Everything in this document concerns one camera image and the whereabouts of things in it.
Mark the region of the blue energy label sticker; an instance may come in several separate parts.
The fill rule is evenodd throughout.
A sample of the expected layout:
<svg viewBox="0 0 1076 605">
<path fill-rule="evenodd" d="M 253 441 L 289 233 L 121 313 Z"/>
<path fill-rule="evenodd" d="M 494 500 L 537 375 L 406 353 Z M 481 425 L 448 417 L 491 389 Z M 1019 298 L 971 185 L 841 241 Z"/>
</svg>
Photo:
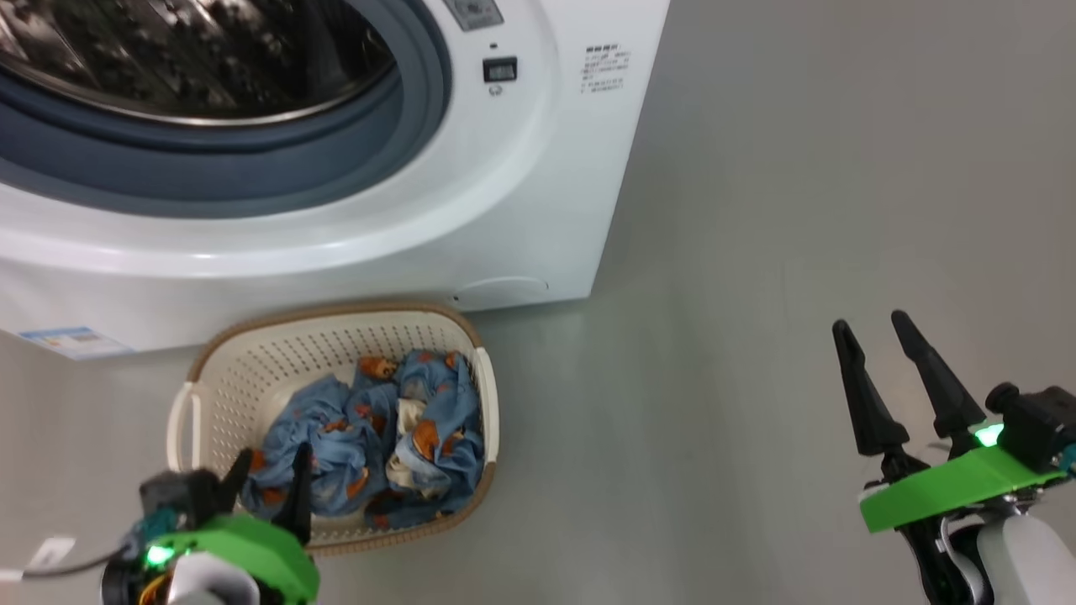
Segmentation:
<svg viewBox="0 0 1076 605">
<path fill-rule="evenodd" d="M 137 352 L 105 334 L 84 326 L 20 332 L 17 336 L 70 360 L 109 358 Z"/>
</svg>

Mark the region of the blue garment with orange print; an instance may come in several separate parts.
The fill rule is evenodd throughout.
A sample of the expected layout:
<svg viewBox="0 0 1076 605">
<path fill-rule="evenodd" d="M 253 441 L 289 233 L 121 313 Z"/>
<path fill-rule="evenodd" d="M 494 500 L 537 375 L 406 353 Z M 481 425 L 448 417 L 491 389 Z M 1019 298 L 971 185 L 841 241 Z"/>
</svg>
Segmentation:
<svg viewBox="0 0 1076 605">
<path fill-rule="evenodd" d="M 299 388 L 253 451 L 240 492 L 247 512 L 264 519 L 281 512 L 301 445 L 311 449 L 315 516 L 358 513 L 387 497 L 393 490 L 387 463 L 397 440 L 397 369 L 395 360 L 363 356 L 351 382 L 329 374 Z"/>
</svg>

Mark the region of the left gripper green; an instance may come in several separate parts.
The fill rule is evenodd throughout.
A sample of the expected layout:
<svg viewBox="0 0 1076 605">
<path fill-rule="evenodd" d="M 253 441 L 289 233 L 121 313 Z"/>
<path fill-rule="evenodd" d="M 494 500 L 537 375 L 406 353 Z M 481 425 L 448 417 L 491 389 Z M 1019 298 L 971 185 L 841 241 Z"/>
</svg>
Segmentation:
<svg viewBox="0 0 1076 605">
<path fill-rule="evenodd" d="M 145 541 L 138 522 L 105 563 L 101 605 L 318 605 L 318 567 L 300 544 L 311 540 L 313 447 L 293 458 L 277 526 L 231 513 L 252 461 L 253 450 L 238 453 L 220 480 L 220 516 L 199 529 Z"/>
</svg>

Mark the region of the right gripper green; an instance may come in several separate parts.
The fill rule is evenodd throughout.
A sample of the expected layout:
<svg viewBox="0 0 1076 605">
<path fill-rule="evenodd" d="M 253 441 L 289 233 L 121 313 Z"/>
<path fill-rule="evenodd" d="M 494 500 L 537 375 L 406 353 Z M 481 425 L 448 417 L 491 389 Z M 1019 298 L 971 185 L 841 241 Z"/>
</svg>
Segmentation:
<svg viewBox="0 0 1076 605">
<path fill-rule="evenodd" d="M 978 402 L 908 313 L 894 310 L 891 322 L 925 386 L 935 433 L 954 438 L 957 454 L 931 466 L 905 450 L 910 434 L 884 406 L 856 335 L 834 322 L 856 453 L 883 458 L 883 477 L 858 498 L 866 527 L 900 533 L 928 605 L 1064 605 L 1064 543 L 1031 513 L 1064 472 L 1033 472 L 1008 455 L 999 447 L 1003 424 L 971 430 L 985 421 Z"/>
</svg>

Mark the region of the cream perforated laundry basket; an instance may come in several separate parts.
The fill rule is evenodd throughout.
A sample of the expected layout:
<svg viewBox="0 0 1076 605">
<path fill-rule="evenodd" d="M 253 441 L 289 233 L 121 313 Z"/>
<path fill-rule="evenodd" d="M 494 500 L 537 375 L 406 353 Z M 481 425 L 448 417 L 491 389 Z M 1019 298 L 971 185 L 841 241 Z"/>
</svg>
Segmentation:
<svg viewBox="0 0 1076 605">
<path fill-rule="evenodd" d="M 410 529 L 377 529 L 362 513 L 314 517 L 311 555 L 345 555 L 423 539 L 452 529 L 487 496 L 497 470 L 499 402 L 494 367 L 472 322 L 434 302 L 350 302 L 259 318 L 210 340 L 176 392 L 166 426 L 170 472 L 207 468 L 222 476 L 266 430 L 293 392 L 322 376 L 351 381 L 364 355 L 411 350 L 457 351 L 467 360 L 480 400 L 487 448 L 473 497 L 456 513 Z"/>
</svg>

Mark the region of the blue garment with white lining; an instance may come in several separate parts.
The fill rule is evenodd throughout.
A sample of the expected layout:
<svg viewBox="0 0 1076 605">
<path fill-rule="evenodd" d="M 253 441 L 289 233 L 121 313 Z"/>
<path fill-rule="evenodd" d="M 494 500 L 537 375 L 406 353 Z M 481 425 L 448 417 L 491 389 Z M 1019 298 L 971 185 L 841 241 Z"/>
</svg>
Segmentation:
<svg viewBox="0 0 1076 605">
<path fill-rule="evenodd" d="M 377 531 L 401 531 L 458 513 L 485 462 L 479 393 L 458 351 L 412 350 L 398 365 L 387 489 L 366 506 Z"/>
</svg>

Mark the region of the white front-load washing machine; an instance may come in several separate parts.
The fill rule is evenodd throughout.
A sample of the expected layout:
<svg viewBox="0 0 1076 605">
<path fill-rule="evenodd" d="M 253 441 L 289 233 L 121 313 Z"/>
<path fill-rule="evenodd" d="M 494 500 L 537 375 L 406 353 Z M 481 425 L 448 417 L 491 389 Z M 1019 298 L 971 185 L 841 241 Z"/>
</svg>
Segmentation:
<svg viewBox="0 0 1076 605">
<path fill-rule="evenodd" d="M 134 217 L 0 183 L 0 330 L 89 327 L 137 353 L 341 300 L 445 302 L 500 276 L 587 297 L 670 0 L 427 0 L 445 116 L 396 175 L 249 219 Z M 631 50 L 619 92 L 579 92 L 591 45 Z"/>
</svg>

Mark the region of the round white filter cover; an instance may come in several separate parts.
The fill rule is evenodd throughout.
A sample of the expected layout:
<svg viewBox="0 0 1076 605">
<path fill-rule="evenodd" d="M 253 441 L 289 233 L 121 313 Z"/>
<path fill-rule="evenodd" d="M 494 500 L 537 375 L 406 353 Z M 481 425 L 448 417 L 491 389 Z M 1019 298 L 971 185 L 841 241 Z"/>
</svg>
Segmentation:
<svg viewBox="0 0 1076 605">
<path fill-rule="evenodd" d="M 546 280 L 530 276 L 500 276 L 458 287 L 449 300 L 462 311 L 484 311 L 542 302 L 548 290 Z"/>
</svg>

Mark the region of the small printed text label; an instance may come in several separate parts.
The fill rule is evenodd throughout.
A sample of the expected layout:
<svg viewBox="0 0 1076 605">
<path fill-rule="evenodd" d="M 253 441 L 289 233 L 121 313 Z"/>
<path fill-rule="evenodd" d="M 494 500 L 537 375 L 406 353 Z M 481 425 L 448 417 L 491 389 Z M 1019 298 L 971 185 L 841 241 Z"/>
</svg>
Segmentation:
<svg viewBox="0 0 1076 605">
<path fill-rule="evenodd" d="M 591 45 L 584 51 L 578 84 L 581 95 L 624 87 L 633 53 L 623 45 Z"/>
</svg>

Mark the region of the clothes inside washer drum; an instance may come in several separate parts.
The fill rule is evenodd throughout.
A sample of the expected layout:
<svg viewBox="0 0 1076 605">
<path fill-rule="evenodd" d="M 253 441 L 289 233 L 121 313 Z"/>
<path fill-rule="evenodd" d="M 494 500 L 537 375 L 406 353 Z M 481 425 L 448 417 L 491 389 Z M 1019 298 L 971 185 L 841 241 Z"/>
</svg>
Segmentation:
<svg viewBox="0 0 1076 605">
<path fill-rule="evenodd" d="M 0 74 L 131 118 L 307 118 L 395 68 L 346 0 L 0 0 Z"/>
</svg>

